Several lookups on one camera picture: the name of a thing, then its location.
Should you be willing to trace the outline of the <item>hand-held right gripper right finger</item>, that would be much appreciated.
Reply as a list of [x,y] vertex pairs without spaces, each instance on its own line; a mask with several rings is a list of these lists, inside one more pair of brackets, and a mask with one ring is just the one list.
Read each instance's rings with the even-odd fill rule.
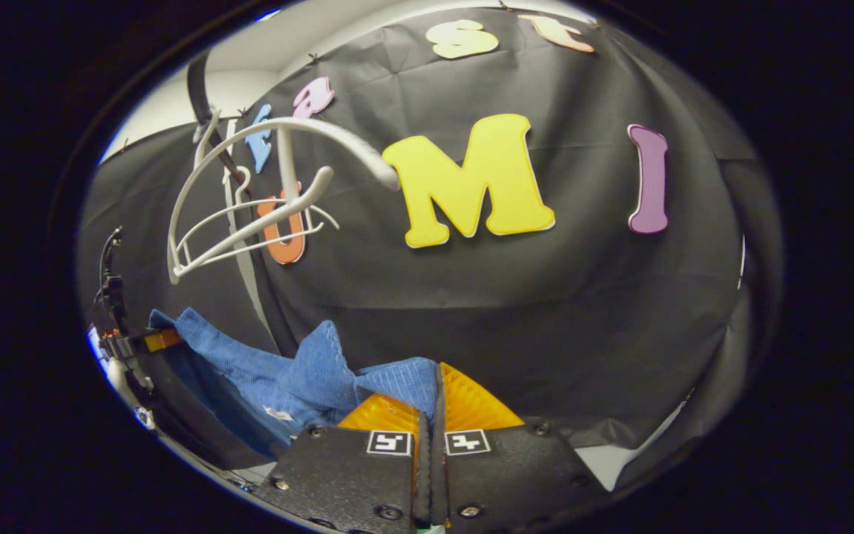
[[522,419],[448,364],[437,366],[433,522],[447,530],[548,530],[612,500],[548,419]]

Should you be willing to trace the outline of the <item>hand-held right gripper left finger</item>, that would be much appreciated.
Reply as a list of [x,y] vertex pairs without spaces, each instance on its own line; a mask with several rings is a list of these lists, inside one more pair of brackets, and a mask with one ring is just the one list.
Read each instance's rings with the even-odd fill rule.
[[373,393],[336,425],[306,426],[255,495],[274,510],[339,533],[416,533],[413,406]]

